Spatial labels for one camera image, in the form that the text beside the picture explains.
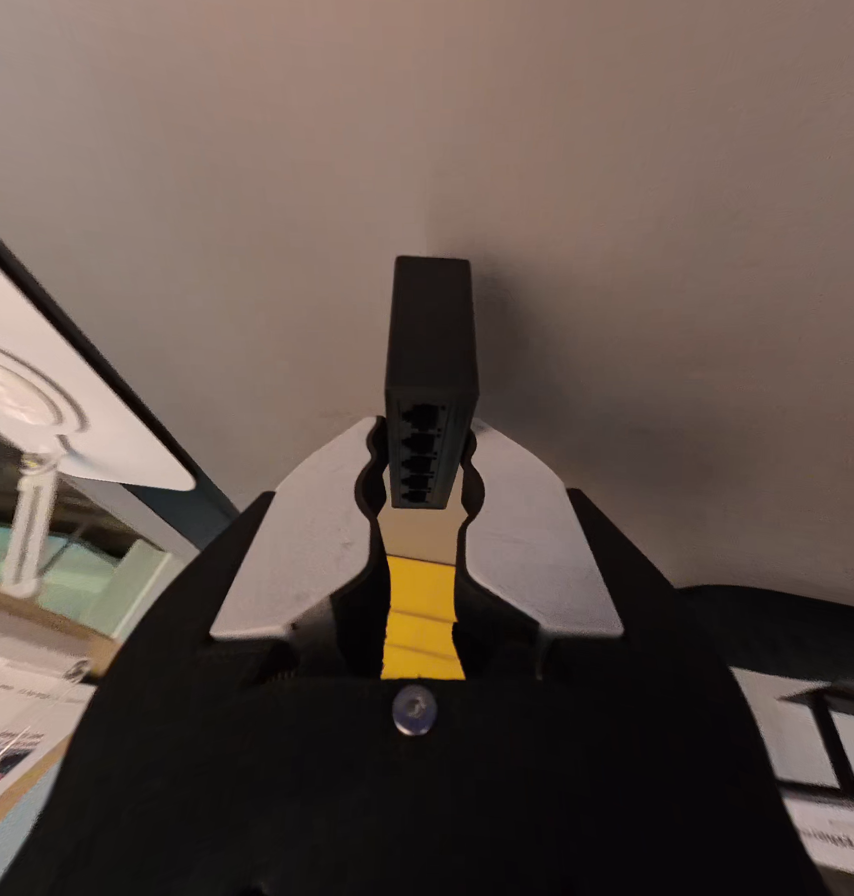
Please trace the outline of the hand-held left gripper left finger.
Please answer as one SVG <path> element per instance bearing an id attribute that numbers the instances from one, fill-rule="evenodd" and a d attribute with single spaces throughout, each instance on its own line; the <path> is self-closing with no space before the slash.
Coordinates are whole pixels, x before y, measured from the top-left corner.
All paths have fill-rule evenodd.
<path id="1" fill-rule="evenodd" d="M 366 417 L 275 488 L 210 629 L 217 641 L 285 638 L 360 579 L 382 548 L 386 420 Z"/>

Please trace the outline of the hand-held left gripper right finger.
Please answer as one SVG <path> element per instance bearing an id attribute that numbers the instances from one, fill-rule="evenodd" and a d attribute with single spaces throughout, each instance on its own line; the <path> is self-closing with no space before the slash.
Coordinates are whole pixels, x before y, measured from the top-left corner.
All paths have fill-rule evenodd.
<path id="1" fill-rule="evenodd" d="M 620 638 L 624 626 L 563 481 L 518 442 L 474 420 L 482 486 L 464 569 L 551 636 Z"/>

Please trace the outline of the yellow plastic bin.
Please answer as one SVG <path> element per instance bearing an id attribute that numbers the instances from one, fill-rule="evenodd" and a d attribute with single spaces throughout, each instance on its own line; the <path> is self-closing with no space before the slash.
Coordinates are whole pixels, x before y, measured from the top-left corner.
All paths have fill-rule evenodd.
<path id="1" fill-rule="evenodd" d="M 384 679 L 464 680 L 453 641 L 455 568 L 388 556 L 390 611 Z"/>

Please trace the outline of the black ethernet switch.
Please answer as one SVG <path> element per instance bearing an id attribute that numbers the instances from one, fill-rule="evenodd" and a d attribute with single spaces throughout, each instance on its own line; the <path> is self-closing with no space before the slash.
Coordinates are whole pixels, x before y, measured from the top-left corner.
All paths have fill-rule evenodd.
<path id="1" fill-rule="evenodd" d="M 445 509 L 479 398 L 468 261 L 395 259 L 384 394 L 392 507 Z"/>

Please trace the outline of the printed instruction sheet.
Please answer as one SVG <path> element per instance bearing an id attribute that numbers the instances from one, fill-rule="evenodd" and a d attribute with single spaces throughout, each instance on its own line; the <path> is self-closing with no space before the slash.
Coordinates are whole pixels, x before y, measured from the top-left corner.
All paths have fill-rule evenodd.
<path id="1" fill-rule="evenodd" d="M 73 734 L 95 691 L 0 663 L 0 798 Z"/>

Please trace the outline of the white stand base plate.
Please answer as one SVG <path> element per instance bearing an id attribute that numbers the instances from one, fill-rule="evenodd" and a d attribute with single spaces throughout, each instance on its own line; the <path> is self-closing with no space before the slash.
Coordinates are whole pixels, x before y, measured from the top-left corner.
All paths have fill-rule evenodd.
<path id="1" fill-rule="evenodd" d="M 0 435 L 69 476 L 196 487 L 186 466 L 1 268 Z"/>

